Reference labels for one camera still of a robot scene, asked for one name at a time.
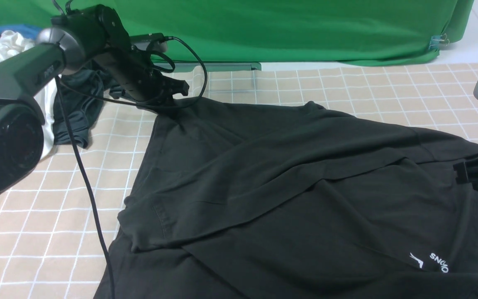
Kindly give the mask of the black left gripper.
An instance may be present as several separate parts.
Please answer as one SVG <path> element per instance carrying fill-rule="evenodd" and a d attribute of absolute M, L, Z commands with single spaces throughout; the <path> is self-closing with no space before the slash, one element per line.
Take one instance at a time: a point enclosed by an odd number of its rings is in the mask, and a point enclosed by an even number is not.
<path fill-rule="evenodd" d="M 98 65 L 112 76 L 139 108 L 174 108 L 177 106 L 174 95 L 188 96 L 188 83 L 163 75 L 161 69 L 152 63 L 148 52 L 131 47 L 108 47 L 98 55 Z"/>

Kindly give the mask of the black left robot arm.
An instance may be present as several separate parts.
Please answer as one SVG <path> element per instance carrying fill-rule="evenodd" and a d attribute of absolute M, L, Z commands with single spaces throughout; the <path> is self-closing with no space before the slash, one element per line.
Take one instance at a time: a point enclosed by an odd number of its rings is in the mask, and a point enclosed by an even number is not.
<path fill-rule="evenodd" d="M 59 75 L 95 61 L 129 96 L 129 103 L 152 112 L 175 110 L 173 96 L 188 95 L 188 83 L 167 76 L 175 64 L 162 45 L 172 37 L 140 35 L 138 49 L 118 13 L 105 5 L 70 9 L 52 17 L 37 45 L 0 63 L 0 194 L 30 174 L 42 154 L 45 123 L 34 99 Z"/>

